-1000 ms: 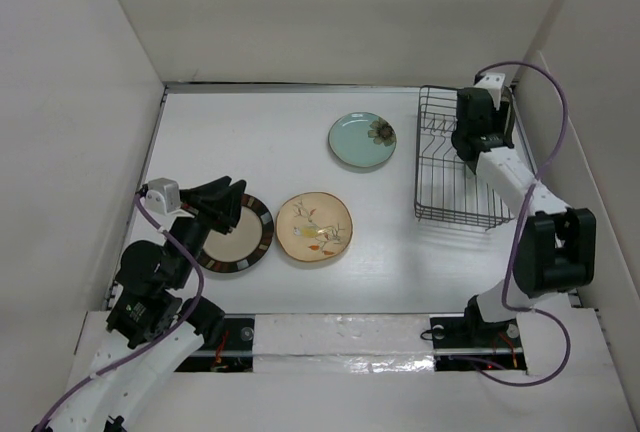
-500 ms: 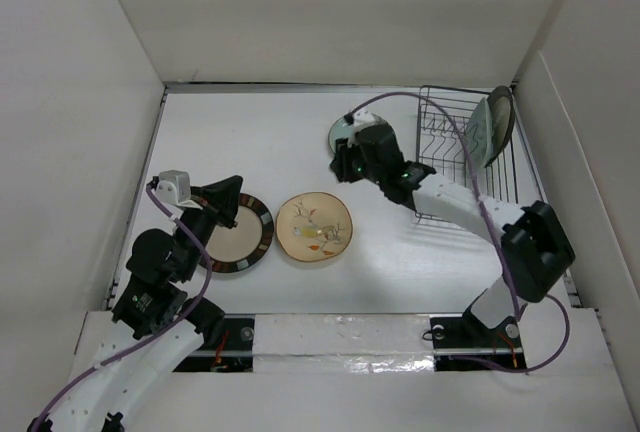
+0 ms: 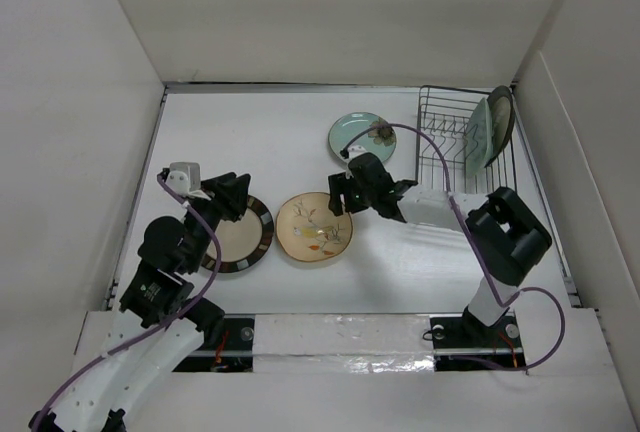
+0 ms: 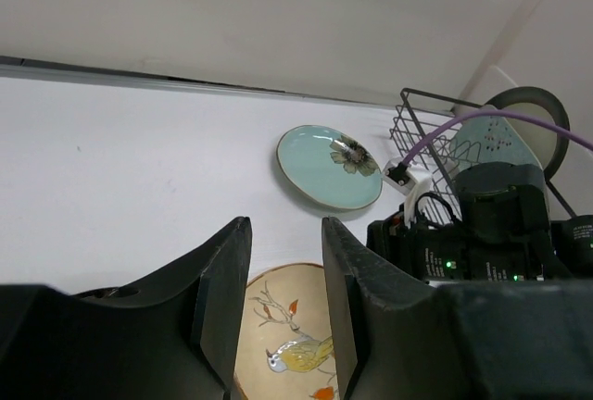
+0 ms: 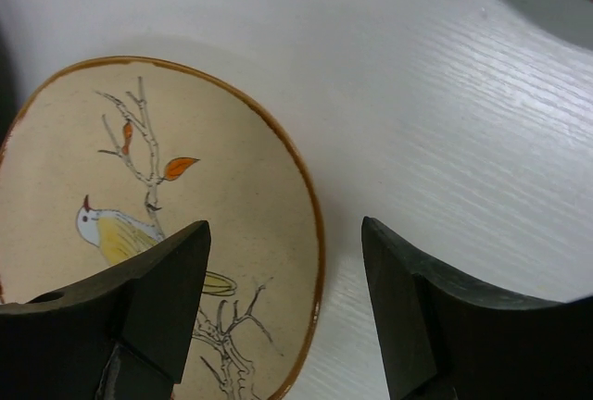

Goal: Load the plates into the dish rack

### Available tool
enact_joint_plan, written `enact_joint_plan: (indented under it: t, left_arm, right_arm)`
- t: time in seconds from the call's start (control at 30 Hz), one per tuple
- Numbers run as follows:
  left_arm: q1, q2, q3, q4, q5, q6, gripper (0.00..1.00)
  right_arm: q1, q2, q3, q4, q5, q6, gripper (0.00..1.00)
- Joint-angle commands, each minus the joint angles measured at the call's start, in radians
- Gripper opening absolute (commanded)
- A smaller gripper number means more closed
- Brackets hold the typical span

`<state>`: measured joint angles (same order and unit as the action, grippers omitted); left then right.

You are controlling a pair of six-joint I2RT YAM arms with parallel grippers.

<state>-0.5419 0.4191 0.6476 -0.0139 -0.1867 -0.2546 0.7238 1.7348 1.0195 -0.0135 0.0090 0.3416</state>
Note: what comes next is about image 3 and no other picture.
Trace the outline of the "brown striped rim plate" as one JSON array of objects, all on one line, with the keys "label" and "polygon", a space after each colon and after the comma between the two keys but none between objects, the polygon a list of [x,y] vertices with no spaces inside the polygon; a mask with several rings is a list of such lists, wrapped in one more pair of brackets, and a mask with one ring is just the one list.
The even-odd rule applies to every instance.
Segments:
[{"label": "brown striped rim plate", "polygon": [[215,244],[211,243],[201,266],[213,271],[232,274],[246,271],[256,265],[271,246],[274,236],[274,220],[266,205],[249,195],[244,216],[236,222],[221,221],[216,229],[221,246],[221,260],[217,258]]}]

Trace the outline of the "cream bird pattern plate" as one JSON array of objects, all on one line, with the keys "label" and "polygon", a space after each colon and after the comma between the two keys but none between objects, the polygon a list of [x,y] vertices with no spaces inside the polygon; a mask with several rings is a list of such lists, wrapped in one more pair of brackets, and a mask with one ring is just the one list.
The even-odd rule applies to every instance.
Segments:
[{"label": "cream bird pattern plate", "polygon": [[304,263],[329,260],[349,246],[354,235],[350,214],[336,216],[330,195],[307,192],[292,197],[279,209],[275,233],[284,253]]}]

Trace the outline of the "teal round flower plate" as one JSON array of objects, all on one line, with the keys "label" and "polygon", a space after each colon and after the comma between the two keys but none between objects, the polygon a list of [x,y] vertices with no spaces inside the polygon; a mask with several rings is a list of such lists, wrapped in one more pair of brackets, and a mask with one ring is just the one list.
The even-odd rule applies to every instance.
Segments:
[{"label": "teal round flower plate", "polygon": [[341,150],[355,137],[352,147],[371,152],[382,162],[391,158],[397,145],[395,131],[381,116],[370,112],[346,114],[331,126],[327,136],[329,150],[343,168],[348,160],[341,155]]}]

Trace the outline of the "light green rectangular plate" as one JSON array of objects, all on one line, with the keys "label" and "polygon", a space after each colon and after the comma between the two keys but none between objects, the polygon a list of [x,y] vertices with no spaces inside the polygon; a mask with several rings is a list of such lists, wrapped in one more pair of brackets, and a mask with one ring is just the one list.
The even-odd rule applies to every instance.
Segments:
[{"label": "light green rectangular plate", "polygon": [[492,115],[488,100],[482,98],[476,105],[465,129],[465,174],[474,177],[489,162],[493,153]]}]

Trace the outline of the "grey rimmed cream round plate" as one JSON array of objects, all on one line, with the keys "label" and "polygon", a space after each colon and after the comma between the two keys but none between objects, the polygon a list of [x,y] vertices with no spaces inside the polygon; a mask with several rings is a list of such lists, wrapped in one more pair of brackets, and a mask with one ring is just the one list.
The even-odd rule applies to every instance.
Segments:
[{"label": "grey rimmed cream round plate", "polygon": [[492,153],[485,163],[488,168],[503,152],[511,140],[515,123],[515,108],[511,89],[508,86],[496,87],[487,98],[491,114]]}]

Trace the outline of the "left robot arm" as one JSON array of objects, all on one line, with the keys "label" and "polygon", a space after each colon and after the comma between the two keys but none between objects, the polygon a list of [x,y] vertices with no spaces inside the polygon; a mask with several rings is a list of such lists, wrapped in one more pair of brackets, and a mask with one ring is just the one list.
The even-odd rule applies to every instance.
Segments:
[{"label": "left robot arm", "polygon": [[61,385],[29,422],[32,431],[124,431],[150,393],[190,353],[222,339],[224,312],[194,288],[215,230],[246,212],[251,177],[201,180],[195,163],[173,163],[159,185],[186,211],[149,223],[140,262],[114,311],[101,352]]}]

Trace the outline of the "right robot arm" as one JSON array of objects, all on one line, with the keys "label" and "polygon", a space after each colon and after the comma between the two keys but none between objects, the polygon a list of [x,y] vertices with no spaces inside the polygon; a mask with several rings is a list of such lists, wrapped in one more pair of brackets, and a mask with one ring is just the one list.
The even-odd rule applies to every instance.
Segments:
[{"label": "right robot arm", "polygon": [[524,279],[552,245],[546,227],[508,187],[483,196],[396,181],[372,153],[351,160],[328,184],[335,216],[373,209],[385,219],[463,233],[483,272],[461,323],[463,336],[474,345],[497,335]]}]

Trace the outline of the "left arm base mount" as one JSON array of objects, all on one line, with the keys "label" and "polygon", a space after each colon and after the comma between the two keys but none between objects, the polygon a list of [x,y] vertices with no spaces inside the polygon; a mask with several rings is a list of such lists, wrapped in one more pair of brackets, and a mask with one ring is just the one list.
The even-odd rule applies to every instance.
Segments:
[{"label": "left arm base mount", "polygon": [[174,372],[251,372],[254,338],[254,315],[228,315],[216,340],[192,352],[174,368]]}]

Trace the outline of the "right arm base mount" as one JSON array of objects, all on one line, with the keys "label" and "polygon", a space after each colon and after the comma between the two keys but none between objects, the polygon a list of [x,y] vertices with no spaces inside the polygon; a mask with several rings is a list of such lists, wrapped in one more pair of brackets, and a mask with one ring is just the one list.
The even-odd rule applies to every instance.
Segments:
[{"label": "right arm base mount", "polygon": [[489,329],[466,331],[461,315],[435,315],[422,339],[431,344],[437,372],[489,370],[486,360],[514,369],[526,365],[516,317],[506,314]]}]

